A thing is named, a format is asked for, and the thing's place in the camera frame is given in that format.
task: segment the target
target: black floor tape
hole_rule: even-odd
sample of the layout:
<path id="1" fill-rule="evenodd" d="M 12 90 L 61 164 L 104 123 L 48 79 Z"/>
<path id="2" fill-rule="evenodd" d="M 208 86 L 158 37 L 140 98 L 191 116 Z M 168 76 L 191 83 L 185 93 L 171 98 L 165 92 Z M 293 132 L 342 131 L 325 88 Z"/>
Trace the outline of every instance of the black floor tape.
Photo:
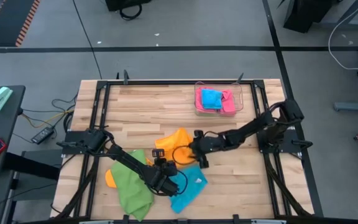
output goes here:
<path id="1" fill-rule="evenodd" d="M 24 40 L 39 0 L 0 0 L 0 47 L 18 47 Z"/>

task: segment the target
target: blue cloth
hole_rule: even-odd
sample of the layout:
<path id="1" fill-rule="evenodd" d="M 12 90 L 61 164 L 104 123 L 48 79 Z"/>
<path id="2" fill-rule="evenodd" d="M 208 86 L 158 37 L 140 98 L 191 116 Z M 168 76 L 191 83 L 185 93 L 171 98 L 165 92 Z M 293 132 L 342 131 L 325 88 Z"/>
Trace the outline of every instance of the blue cloth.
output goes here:
<path id="1" fill-rule="evenodd" d="M 204 189 L 208 183 L 199 166 L 191 166 L 181 170 L 188 179 L 186 190 L 182 194 L 170 197 L 171 208 L 175 213 L 180 213 L 187 205 L 189 205 L 198 194 Z M 178 191 L 181 192 L 186 185 L 185 177 L 178 172 L 177 175 L 169 177 L 178 185 Z"/>
<path id="2" fill-rule="evenodd" d="M 201 103 L 204 109 L 222 109 L 222 92 L 209 89 L 201 89 Z"/>

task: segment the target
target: white cable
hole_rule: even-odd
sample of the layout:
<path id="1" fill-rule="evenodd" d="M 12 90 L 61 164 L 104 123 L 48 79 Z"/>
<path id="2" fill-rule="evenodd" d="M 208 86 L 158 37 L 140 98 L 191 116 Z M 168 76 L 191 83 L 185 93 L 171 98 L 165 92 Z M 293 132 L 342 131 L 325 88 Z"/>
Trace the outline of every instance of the white cable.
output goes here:
<path id="1" fill-rule="evenodd" d="M 328 39 L 328 51 L 329 53 L 331 54 L 331 56 L 333 56 L 333 58 L 335 59 L 335 61 L 344 69 L 346 70 L 358 70 L 358 68 L 347 68 L 345 67 L 344 65 L 342 65 L 339 60 L 333 55 L 333 53 L 331 52 L 331 38 L 333 37 L 333 34 L 335 32 L 335 30 L 343 23 L 345 22 L 346 20 L 348 20 L 348 18 L 352 17 L 355 13 L 358 12 L 358 9 L 356 9 L 352 14 L 350 14 L 348 17 L 346 17 L 345 19 L 343 19 L 338 25 L 336 25 L 336 27 L 334 28 L 333 32 L 331 33 L 331 35 L 329 36 L 329 39 Z"/>

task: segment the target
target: orange cloth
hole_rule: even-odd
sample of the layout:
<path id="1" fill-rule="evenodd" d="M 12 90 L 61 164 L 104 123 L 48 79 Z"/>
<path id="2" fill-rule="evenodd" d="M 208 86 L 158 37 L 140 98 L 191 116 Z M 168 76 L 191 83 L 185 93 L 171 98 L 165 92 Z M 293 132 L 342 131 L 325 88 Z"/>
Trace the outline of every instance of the orange cloth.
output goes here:
<path id="1" fill-rule="evenodd" d="M 150 161 L 148 158 L 146 158 L 146 163 L 147 165 L 152 166 L 152 161 Z M 106 171 L 106 175 L 104 176 L 104 178 L 106 179 L 106 184 L 108 187 L 111 188 L 117 188 L 116 182 L 114 181 L 114 178 L 112 177 L 112 173 L 111 170 L 107 170 Z"/>
<path id="2" fill-rule="evenodd" d="M 172 161 L 172 152 L 175 148 L 179 146 L 187 146 L 193 141 L 193 137 L 191 137 L 186 129 L 180 128 L 178 131 L 173 133 L 171 136 L 155 140 L 155 148 L 156 149 L 164 149 L 165 158 L 168 161 Z M 189 164 L 194 162 L 195 160 L 190 156 L 194 156 L 191 149 L 189 147 L 180 147 L 175 151 L 175 160 L 177 167 L 183 167 L 185 165 L 181 164 Z"/>

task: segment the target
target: pink cloth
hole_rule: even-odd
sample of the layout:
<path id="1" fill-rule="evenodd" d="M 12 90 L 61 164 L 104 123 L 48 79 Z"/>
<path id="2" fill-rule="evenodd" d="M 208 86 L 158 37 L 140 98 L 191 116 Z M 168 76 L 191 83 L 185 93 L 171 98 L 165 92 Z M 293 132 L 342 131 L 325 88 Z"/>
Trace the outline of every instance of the pink cloth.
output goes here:
<path id="1" fill-rule="evenodd" d="M 234 105 L 233 92 L 231 90 L 222 91 L 222 110 L 221 114 L 235 114 L 236 106 Z"/>
<path id="2" fill-rule="evenodd" d="M 201 101 L 201 89 L 213 90 L 213 88 L 198 88 L 196 89 L 196 109 L 200 113 L 218 113 L 225 115 L 234 115 L 236 113 L 236 106 L 234 105 L 233 92 L 231 90 L 222 91 L 222 109 L 221 110 L 206 110 L 203 108 Z"/>

